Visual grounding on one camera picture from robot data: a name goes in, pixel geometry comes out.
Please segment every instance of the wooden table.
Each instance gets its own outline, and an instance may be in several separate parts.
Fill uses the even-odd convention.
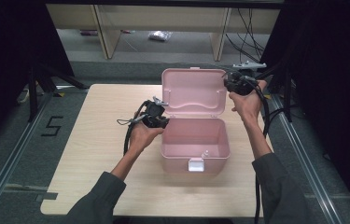
[[[42,213],[65,215],[87,194],[103,171],[110,172],[122,157],[130,119],[145,100],[161,99],[161,85],[95,84],[85,99],[48,193]],[[225,120],[231,155],[217,175],[168,174],[162,170],[161,136],[145,149],[125,180],[126,190],[115,216],[253,217],[256,207],[254,160],[240,117],[227,98]]]

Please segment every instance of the pink plastic container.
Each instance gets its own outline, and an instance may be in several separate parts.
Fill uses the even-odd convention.
[[[162,100],[170,121],[162,134],[163,169],[168,173],[219,173],[230,156],[225,122],[225,71],[166,69]]]

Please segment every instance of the box lid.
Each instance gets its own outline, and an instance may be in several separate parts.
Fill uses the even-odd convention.
[[[227,89],[221,69],[174,69],[162,73],[162,100],[169,115],[212,115],[224,112]]]

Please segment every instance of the box latch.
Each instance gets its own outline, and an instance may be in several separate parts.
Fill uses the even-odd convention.
[[[203,172],[204,162],[202,158],[189,159],[189,171],[190,172]]]

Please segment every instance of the sleeve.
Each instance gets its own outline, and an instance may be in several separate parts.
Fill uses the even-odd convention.
[[[112,223],[114,206],[125,187],[125,183],[116,176],[102,173],[91,192],[70,209],[64,223]]]
[[[314,223],[304,194],[275,154],[253,161],[265,223]]]

